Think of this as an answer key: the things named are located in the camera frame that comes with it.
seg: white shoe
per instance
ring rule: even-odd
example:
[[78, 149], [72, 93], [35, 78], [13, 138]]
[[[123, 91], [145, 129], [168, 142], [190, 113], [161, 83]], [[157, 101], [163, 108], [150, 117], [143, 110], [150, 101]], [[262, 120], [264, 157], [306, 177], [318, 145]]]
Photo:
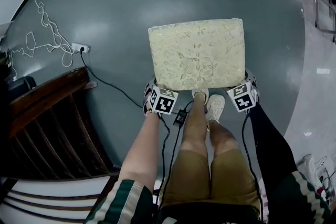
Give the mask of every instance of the white shoe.
[[210, 96], [208, 104], [206, 105], [206, 108], [208, 109], [208, 113], [205, 114], [206, 124], [208, 124], [209, 121], [216, 121], [219, 123], [219, 117], [222, 114], [224, 105], [224, 96], [218, 94]]
[[208, 89], [193, 89], [191, 90], [191, 94], [193, 95], [193, 98], [195, 99], [195, 94], [198, 92], [202, 92], [205, 94], [205, 100], [204, 100], [204, 104], [206, 104], [208, 102], [209, 99], [209, 90]]

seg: electrical outlet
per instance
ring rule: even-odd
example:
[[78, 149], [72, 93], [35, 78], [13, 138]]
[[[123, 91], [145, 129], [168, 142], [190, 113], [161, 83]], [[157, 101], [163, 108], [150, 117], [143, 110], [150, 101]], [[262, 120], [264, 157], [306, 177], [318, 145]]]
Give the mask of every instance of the electrical outlet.
[[80, 43], [72, 43], [71, 46], [74, 51], [80, 51], [80, 48], [84, 48], [83, 52], [88, 53], [90, 50], [90, 47], [88, 45], [83, 45]]

